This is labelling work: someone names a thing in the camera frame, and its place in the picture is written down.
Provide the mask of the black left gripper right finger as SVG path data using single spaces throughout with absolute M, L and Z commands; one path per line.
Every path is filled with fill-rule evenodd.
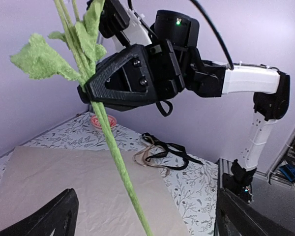
M 219 236 L 294 236 L 295 233 L 255 211 L 228 189 L 217 194 L 215 234 Z

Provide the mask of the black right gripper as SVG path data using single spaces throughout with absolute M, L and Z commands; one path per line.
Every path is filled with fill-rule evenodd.
M 182 47 L 158 40 L 132 45 L 99 63 L 96 73 L 77 86 L 81 101 L 101 102 L 116 111 L 130 111 L 175 97 L 191 83 L 191 64 L 199 64 L 194 46 Z

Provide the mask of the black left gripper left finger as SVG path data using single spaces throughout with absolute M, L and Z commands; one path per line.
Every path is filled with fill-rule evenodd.
M 0 236 L 73 236 L 79 200 L 73 188 L 65 189 L 32 215 L 0 231 Z

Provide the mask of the peach wrapping paper sheet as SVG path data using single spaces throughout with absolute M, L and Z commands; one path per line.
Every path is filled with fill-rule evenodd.
M 148 224 L 156 236 L 188 229 L 156 168 L 122 153 Z M 75 190 L 78 236 L 143 236 L 145 231 L 108 151 L 17 147 L 0 183 L 0 231 L 28 217 L 64 189 Z

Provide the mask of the blue fake flower stem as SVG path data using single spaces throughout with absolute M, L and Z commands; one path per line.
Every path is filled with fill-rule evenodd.
M 69 81 L 77 81 L 79 83 L 78 91 L 81 99 L 84 102 L 90 103 L 95 111 L 134 210 L 146 235 L 151 236 L 153 232 L 144 216 L 121 152 L 112 134 L 104 105 L 101 102 L 92 101 L 84 88 L 87 81 L 95 74 L 96 62 L 102 59 L 107 52 L 102 45 L 97 43 L 100 16 L 104 3 L 103 0 L 91 1 L 83 19 L 80 19 L 76 2 L 72 1 L 76 20 L 73 23 L 64 1 L 56 0 L 54 2 L 64 32 L 54 31 L 48 37 L 50 39 L 59 39 L 66 43 L 68 49 L 73 54 L 78 70 L 73 69 L 57 51 L 49 46 L 44 37 L 37 33 L 30 36 L 28 43 L 20 52 L 10 56 L 10 61 L 24 73 L 28 74 L 31 79 L 40 80 L 58 74 Z

